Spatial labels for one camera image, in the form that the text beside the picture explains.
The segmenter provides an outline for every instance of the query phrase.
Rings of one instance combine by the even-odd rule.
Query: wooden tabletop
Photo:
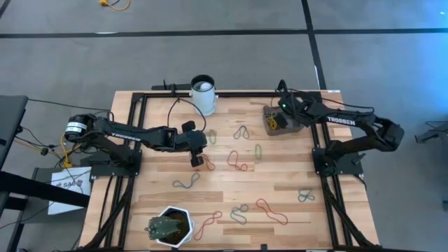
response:
[[[115,121],[127,122],[131,96],[132,92],[128,91],[115,93],[112,105]],[[322,91],[322,96],[342,101],[338,91]],[[167,113],[174,100],[150,98],[143,127],[166,125]],[[262,122],[262,109],[263,106],[270,105],[270,102],[271,98],[258,97],[218,99],[216,112],[206,118],[205,131],[217,132],[216,144],[209,143],[204,149],[216,169],[209,171],[205,165],[199,167],[200,179],[189,190],[172,186],[175,180],[189,184],[192,174],[196,172],[190,166],[188,153],[161,153],[142,147],[143,163],[134,185],[125,249],[170,249],[151,241],[144,231],[149,219],[167,206],[189,210],[196,223],[193,234],[197,233],[213,212],[223,212],[217,223],[205,227],[203,238],[199,241],[192,239],[182,245],[181,249],[259,249],[260,244],[267,244],[270,249],[331,248],[321,182],[314,172],[311,156],[311,149],[314,147],[311,130],[304,128],[298,133],[267,136]],[[324,103],[333,108],[341,107],[329,101]],[[169,126],[180,129],[187,120],[194,120],[197,129],[202,129],[203,120],[200,115],[196,114],[191,105],[181,102],[171,112]],[[247,126],[249,139],[234,139],[233,135],[241,125]],[[351,139],[348,127],[332,123],[328,123],[328,127],[331,139]],[[323,145],[320,126],[318,131]],[[255,157],[256,144],[262,147],[261,160]],[[239,154],[238,163],[248,165],[247,171],[237,171],[227,164],[228,155],[233,150]],[[346,212],[358,229],[371,242],[377,243],[364,185],[351,175],[341,175],[339,179]],[[109,178],[99,178],[94,182],[80,246],[88,243],[98,230],[108,180]],[[108,194],[104,220],[111,208],[113,185],[114,181]],[[315,200],[299,202],[301,188],[312,188],[311,194],[315,196]],[[274,212],[286,215],[288,224],[282,225],[268,218],[256,206],[256,201],[260,198],[265,199]],[[242,214],[247,218],[245,225],[230,217],[232,208],[239,207],[240,204],[249,206],[248,212]],[[118,243],[120,222],[121,216],[115,223],[112,244]],[[342,227],[336,213],[335,222],[339,242],[343,244]]]

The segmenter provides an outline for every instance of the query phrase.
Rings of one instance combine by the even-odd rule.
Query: white hexagonal pot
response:
[[[170,246],[170,247],[178,249],[182,244],[187,243],[187,242],[189,242],[191,240],[191,237],[193,236],[193,230],[195,229],[195,222],[190,217],[190,212],[188,212],[185,209],[180,209],[180,208],[175,207],[175,206],[168,206],[165,210],[162,211],[162,213],[159,214],[159,217],[163,216],[170,209],[175,209],[175,210],[178,210],[178,211],[182,211],[182,212],[184,212],[187,215],[188,225],[190,226],[190,231],[187,233],[187,235],[178,244],[168,244],[168,243],[165,243],[163,241],[160,241],[159,239],[156,239],[156,242],[159,243],[159,244],[167,245],[167,246]]]

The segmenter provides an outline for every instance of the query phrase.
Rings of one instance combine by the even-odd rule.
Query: gray floor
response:
[[[141,32],[199,29],[304,29],[298,0],[131,0],[116,12],[97,1],[12,0],[0,33]],[[309,0],[315,29],[448,27],[445,0]],[[400,123],[398,151],[369,151],[363,160],[368,196],[382,245],[446,251],[446,155],[439,141],[414,135],[426,120],[448,119],[448,34],[316,36],[328,89],[345,102],[369,105]],[[0,93],[108,108],[116,90],[148,90],[163,79],[183,83],[210,74],[220,89],[317,89],[307,35],[163,38],[0,39]],[[58,141],[79,109],[29,103],[23,125],[44,142]],[[361,132],[354,130],[356,136]],[[3,169],[30,177],[56,159],[13,145]],[[0,225],[15,221],[5,211]],[[82,218],[26,226],[20,246],[32,251],[70,249]],[[0,230],[0,251],[11,235]]]

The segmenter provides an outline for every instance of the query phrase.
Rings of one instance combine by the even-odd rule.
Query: white paper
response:
[[[85,195],[90,195],[90,170],[91,167],[77,167],[64,169],[61,172],[55,172],[51,175],[51,185],[71,190],[77,193],[82,192]],[[53,203],[52,201],[49,202],[49,205],[50,206],[48,207],[48,215],[60,214],[68,211],[82,209],[81,206],[72,206],[59,202]]]

